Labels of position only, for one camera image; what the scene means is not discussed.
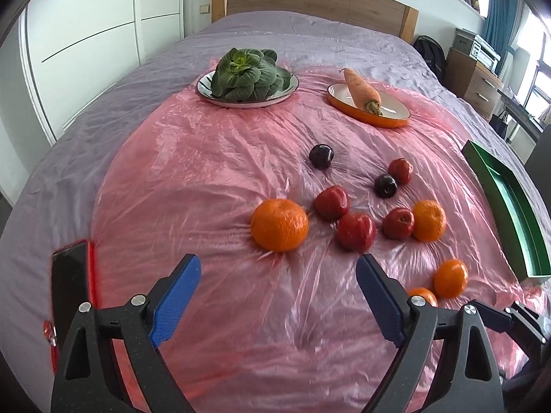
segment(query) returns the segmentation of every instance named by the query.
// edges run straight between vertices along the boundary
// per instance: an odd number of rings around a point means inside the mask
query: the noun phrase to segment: large orange
[[[274,252],[294,250],[308,235],[308,215],[287,199],[268,199],[254,210],[252,238],[262,248]]]
[[[446,230],[446,214],[434,200],[418,202],[412,209],[415,225],[413,236],[421,242],[432,242],[440,239]]]
[[[424,288],[424,287],[416,287],[416,288],[411,288],[410,290],[408,290],[408,295],[410,297],[413,297],[415,295],[419,295],[420,297],[423,297],[425,298],[425,301],[427,303],[430,303],[431,305],[433,305],[434,307],[438,307],[438,301],[436,299],[436,295],[434,295],[429,289],[427,288]]]
[[[444,261],[433,276],[434,290],[441,298],[455,298],[467,288],[469,272],[459,259]]]

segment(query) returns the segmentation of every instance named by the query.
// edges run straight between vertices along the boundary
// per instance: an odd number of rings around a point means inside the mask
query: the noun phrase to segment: black bag
[[[507,135],[507,112],[503,110],[499,116],[492,114],[490,120],[490,127],[500,136],[505,139]]]
[[[436,40],[427,35],[420,35],[413,44],[413,48],[417,50],[429,66],[429,69],[435,74],[440,84],[442,84],[446,77],[447,66],[442,47],[438,45]]]

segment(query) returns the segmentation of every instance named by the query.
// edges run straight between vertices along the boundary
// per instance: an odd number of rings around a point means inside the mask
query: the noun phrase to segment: wooden headboard
[[[292,11],[385,32],[411,43],[419,11],[395,0],[212,0],[212,21],[253,11]]]

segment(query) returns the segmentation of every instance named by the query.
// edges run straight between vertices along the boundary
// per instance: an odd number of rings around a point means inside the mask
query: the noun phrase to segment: red apple
[[[364,253],[375,240],[375,223],[363,212],[347,212],[337,227],[337,240],[346,250]]]
[[[322,219],[335,222],[348,212],[350,203],[343,188],[331,186],[319,193],[313,201],[313,207]]]
[[[394,177],[396,183],[405,185],[412,179],[413,166],[405,158],[398,158],[389,164],[388,173]]]
[[[404,240],[413,232],[413,213],[407,208],[394,208],[382,221],[382,232],[391,239]]]

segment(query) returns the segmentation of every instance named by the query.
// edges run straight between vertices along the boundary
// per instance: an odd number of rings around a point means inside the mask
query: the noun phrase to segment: pink plastic sheet
[[[338,70],[294,71],[298,91],[265,109],[221,109],[201,100],[194,86],[173,95],[126,141],[97,196],[92,235],[101,307],[147,293],[186,253],[201,259],[197,292],[160,348],[198,412],[357,412],[384,376],[396,349],[381,336],[356,283],[358,255],[342,250],[334,226],[312,212],[315,196],[334,184],[378,226],[392,208],[419,200],[444,207],[448,227],[437,242],[377,233],[369,252],[406,288],[430,287],[439,263],[458,258],[469,269],[467,290],[441,305],[524,301],[461,155],[469,139],[462,124],[418,93],[375,84],[412,115],[404,128],[377,129],[325,99],[327,86],[342,79]],[[321,142],[335,151],[326,172],[308,162]],[[377,198],[373,180],[399,157],[414,165],[411,183],[392,199]],[[267,198],[289,198],[308,210],[310,231],[298,250],[266,253],[252,241],[250,216]],[[541,302],[541,294],[531,296]],[[500,367],[513,372],[520,358],[514,344],[490,338]],[[412,410],[422,404],[438,352],[435,346]],[[122,371],[135,405],[145,409],[127,361]]]

